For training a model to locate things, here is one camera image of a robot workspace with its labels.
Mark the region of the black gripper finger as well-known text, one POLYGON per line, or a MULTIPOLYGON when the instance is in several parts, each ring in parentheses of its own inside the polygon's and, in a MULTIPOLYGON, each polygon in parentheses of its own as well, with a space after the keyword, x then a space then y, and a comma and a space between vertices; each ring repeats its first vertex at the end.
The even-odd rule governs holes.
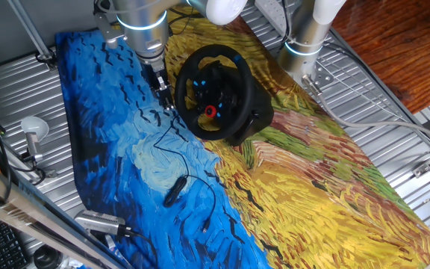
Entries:
POLYGON ((166 90, 157 90, 155 95, 159 100, 160 106, 163 107, 165 110, 167 110, 168 109, 168 101, 167 101, 166 90))
POLYGON ((164 103, 164 109, 165 110, 173 110, 175 108, 173 103, 173 98, 171 94, 171 90, 169 88, 165 89, 163 91, 163 103, 164 103))

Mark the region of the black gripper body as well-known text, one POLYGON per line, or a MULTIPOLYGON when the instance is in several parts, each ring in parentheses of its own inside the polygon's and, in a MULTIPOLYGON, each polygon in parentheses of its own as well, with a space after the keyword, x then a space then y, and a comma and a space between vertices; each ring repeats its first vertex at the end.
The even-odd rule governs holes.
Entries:
POLYGON ((164 58, 143 58, 141 67, 143 68, 144 78, 149 84, 153 94, 170 92, 171 84, 169 83, 164 58))

